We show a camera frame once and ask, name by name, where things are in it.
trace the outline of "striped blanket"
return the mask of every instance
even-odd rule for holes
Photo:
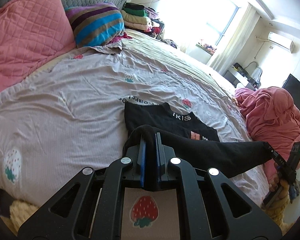
[[[122,15],[113,3],[97,3],[65,10],[78,48],[104,46],[115,36],[124,34]]]

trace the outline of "quilted pink pillow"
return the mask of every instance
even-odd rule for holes
[[[11,0],[0,9],[0,92],[74,48],[61,0]]]

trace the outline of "stack of folded clothes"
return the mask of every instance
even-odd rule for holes
[[[162,30],[159,15],[140,4],[126,3],[121,11],[124,25],[155,38]]]

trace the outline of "television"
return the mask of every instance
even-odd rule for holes
[[[282,88],[290,93],[295,106],[300,110],[300,81],[290,74]]]

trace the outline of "white air conditioner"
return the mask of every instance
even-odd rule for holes
[[[292,40],[289,40],[288,38],[273,32],[269,33],[268,40],[276,43],[276,45],[279,45],[281,48],[286,49],[291,53],[293,52],[295,47],[295,44]]]

